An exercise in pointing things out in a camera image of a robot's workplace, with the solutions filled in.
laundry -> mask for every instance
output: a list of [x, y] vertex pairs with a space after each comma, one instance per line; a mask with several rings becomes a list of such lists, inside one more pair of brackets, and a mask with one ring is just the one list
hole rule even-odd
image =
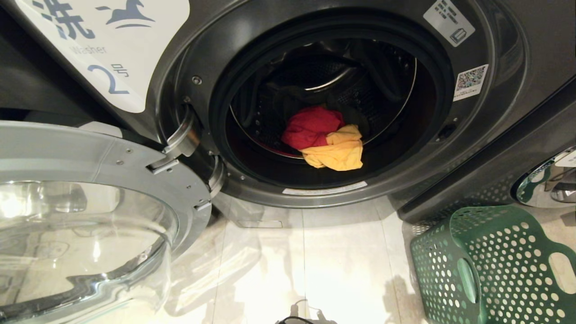
[[327, 135], [344, 125], [340, 112], [328, 110], [323, 106], [308, 107], [289, 119], [281, 139], [296, 150], [326, 146]]
[[362, 134], [357, 125], [346, 125], [326, 136], [326, 146], [300, 150], [304, 160], [315, 168], [348, 171], [362, 167]]

green laundry basket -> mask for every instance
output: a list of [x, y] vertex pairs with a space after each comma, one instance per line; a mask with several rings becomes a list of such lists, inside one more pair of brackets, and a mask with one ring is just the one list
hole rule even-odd
[[462, 208], [412, 240], [411, 251], [432, 323], [576, 323], [576, 295], [558, 287], [548, 261], [562, 253], [576, 272], [576, 253], [523, 209]]

basket hole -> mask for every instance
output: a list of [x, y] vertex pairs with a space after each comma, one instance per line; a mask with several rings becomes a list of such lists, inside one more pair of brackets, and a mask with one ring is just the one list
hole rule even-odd
[[576, 274], [570, 260], [562, 253], [552, 253], [548, 259], [558, 287], [568, 294], [576, 293]]

qr code sticker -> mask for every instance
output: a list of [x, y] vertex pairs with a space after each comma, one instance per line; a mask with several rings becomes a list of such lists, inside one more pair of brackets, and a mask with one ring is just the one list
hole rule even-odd
[[481, 84], [482, 81], [484, 80], [485, 72], [486, 72], [486, 66], [481, 66], [476, 69], [459, 74], [458, 83], [456, 84], [456, 91]]
[[488, 64], [459, 73], [456, 78], [454, 101], [479, 94], [482, 91], [486, 74], [488, 74], [487, 71]]

qr code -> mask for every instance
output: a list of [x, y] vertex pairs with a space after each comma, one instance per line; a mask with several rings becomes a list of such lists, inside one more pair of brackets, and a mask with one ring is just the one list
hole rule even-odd
[[477, 69], [459, 74], [458, 81], [456, 82], [456, 91], [481, 84], [486, 68], [487, 66], [481, 66]]

